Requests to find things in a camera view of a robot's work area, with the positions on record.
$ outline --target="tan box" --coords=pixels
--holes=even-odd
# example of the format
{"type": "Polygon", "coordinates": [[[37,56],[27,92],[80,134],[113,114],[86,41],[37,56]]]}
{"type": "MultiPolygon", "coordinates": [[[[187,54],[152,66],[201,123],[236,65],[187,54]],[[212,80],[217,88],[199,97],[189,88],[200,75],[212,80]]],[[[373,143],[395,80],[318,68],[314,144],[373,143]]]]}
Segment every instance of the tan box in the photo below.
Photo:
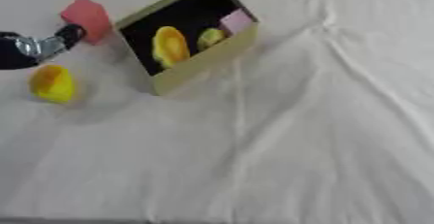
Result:
{"type": "Polygon", "coordinates": [[[148,75],[154,93],[163,95],[197,73],[237,57],[252,46],[258,19],[239,0],[161,0],[116,23],[116,28],[148,75]],[[215,27],[223,16],[242,9],[253,22],[243,31],[199,52],[195,45],[200,32],[215,27]],[[192,57],[164,69],[152,58],[152,38],[161,26],[174,26],[186,36],[192,57]]]}

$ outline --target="yellow toy chick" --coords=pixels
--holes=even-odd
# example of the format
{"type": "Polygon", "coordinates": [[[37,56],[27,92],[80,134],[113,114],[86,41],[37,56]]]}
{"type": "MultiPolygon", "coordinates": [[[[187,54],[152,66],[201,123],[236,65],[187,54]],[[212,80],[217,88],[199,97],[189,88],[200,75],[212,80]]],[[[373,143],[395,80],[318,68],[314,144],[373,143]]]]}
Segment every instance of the yellow toy chick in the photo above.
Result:
{"type": "Polygon", "coordinates": [[[29,86],[36,96],[58,104],[69,102],[76,93],[73,77],[59,65],[46,65],[39,69],[30,79],[29,86]]]}
{"type": "Polygon", "coordinates": [[[190,57],[185,37],[176,28],[164,26],[158,29],[153,39],[153,57],[165,68],[190,57]]]}

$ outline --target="pink cube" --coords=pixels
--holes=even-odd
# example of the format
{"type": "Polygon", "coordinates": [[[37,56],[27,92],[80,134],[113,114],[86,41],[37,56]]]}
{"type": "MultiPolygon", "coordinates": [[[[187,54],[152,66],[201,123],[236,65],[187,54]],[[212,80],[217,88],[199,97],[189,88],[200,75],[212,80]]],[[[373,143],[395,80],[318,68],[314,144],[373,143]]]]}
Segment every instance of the pink cube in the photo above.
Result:
{"type": "Polygon", "coordinates": [[[82,26],[87,31],[84,41],[92,45],[100,42],[111,30],[106,10],[91,0],[76,0],[60,15],[65,21],[82,26]]]}
{"type": "Polygon", "coordinates": [[[223,17],[220,20],[220,25],[223,30],[230,35],[237,34],[253,23],[253,19],[250,18],[244,11],[236,10],[230,15],[223,17]]]}

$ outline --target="white cloth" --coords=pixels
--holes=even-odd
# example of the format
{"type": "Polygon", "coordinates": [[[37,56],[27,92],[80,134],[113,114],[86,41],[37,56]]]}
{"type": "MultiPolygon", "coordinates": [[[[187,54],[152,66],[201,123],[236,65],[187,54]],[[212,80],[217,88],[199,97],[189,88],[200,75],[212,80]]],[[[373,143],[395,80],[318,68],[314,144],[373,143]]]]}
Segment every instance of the white cloth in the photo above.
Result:
{"type": "MultiPolygon", "coordinates": [[[[73,0],[0,0],[45,37],[73,0]]],[[[156,0],[95,0],[113,20],[156,0]]],[[[242,0],[258,44],[170,97],[116,47],[55,63],[82,101],[0,72],[0,213],[246,223],[432,223],[434,0],[242,0]]]]}

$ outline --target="yellow plush toy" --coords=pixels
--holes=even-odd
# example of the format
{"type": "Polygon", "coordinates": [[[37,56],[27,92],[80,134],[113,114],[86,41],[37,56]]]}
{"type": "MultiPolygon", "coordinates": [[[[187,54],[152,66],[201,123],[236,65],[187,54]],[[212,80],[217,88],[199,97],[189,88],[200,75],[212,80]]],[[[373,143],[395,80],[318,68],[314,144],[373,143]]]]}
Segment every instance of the yellow plush toy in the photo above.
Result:
{"type": "Polygon", "coordinates": [[[153,39],[153,56],[165,68],[190,57],[185,37],[176,28],[164,26],[158,29],[153,39]]]}
{"type": "Polygon", "coordinates": [[[199,50],[206,50],[225,40],[225,32],[217,28],[208,28],[198,39],[199,50]]]}
{"type": "Polygon", "coordinates": [[[39,69],[30,79],[29,86],[36,96],[58,104],[69,102],[76,93],[73,77],[59,65],[39,69]]]}

